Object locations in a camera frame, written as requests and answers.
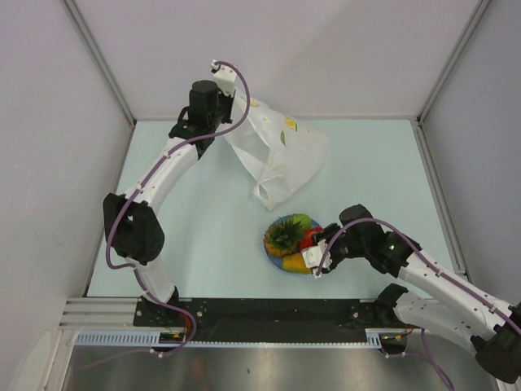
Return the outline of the green fake apple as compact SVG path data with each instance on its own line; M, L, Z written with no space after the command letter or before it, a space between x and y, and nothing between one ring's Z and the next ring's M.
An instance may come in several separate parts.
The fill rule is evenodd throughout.
M302 230L306 231L313 227L313 220L304 213L293 213L290 217L291 221L298 225Z

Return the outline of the red fake pepper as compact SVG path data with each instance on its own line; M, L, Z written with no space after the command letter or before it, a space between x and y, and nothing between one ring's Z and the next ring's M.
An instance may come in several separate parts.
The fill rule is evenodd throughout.
M306 237L312 237L312 238L313 238L313 236L314 236L315 234L320 233L321 231L322 231L322 228L321 228L320 226L315 226L315 227L313 227L313 228L310 228L310 229L308 229L308 230L304 233L304 239L305 239Z

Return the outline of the red fake strawberry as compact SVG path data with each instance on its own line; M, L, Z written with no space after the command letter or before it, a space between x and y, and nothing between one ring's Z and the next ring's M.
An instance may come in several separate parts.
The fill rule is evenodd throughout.
M300 242L300 251L303 251L306 248L313 246L313 238L306 237L304 240Z

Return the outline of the orange fake pineapple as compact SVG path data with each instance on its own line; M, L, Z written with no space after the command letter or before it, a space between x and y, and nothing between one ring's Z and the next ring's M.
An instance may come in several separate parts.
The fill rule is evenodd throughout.
M304 238L301 221L293 217L279 218L269 226L264 236L265 251L272 257L285 257L293 254Z

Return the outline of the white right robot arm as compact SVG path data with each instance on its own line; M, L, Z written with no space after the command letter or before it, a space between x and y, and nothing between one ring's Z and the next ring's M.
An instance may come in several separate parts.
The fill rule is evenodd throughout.
M381 292L375 316L385 327L410 323L460 345L491 376L507 384L520 379L520 306L486 293L458 277L422 246L361 204L345 209L338 224L314 234L313 271L331 272L344 259L364 258L427 293L428 305L407 288L389 285Z

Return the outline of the blue plastic plate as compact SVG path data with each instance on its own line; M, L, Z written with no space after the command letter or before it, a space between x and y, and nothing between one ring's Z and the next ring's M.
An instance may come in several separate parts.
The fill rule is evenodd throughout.
M286 216L284 216L284 217L279 217L279 218L281 218L281 219L287 219L287 218L289 218L290 216L291 216L291 214L290 214L290 215L286 215ZM320 226L320 225L319 225L317 222L315 222L315 221L313 220L313 227L315 227L315 226ZM295 253L300 253L300 252L301 252L301 251L300 251L300 245L299 245L298 248L296 249L296 251L295 251L293 254L295 254ZM265 251L265 253L266 253L266 255L267 255L269 261L270 261L274 266L276 266L276 267L279 268L280 270L284 271L284 270L282 269L282 257L272 257L272 256L270 256L266 251Z

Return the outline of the white plastic bag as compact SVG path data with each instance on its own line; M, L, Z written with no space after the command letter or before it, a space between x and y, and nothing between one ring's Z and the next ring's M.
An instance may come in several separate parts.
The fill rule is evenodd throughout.
M328 137L258 99L236 94L233 118L247 118L225 136L243 167L256 181L253 195L268 209L289 200L321 169Z

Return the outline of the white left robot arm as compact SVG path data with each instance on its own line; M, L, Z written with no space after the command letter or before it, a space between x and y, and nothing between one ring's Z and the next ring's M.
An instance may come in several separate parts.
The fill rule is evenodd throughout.
M176 287L164 270L160 253L165 234L158 213L183 174L206 152L221 124L230 124L235 86L232 81L193 83L168 140L146 173L120 195L103 200L105 259L112 270L130 268L145 297L155 301L151 315L160 324L175 323L180 306Z

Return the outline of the yellow fake fruit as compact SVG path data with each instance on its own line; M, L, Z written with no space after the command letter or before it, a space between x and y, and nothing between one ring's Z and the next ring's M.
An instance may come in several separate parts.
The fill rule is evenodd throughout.
M312 271L305 265L301 253L287 255L282 258L282 269L287 273L309 275Z

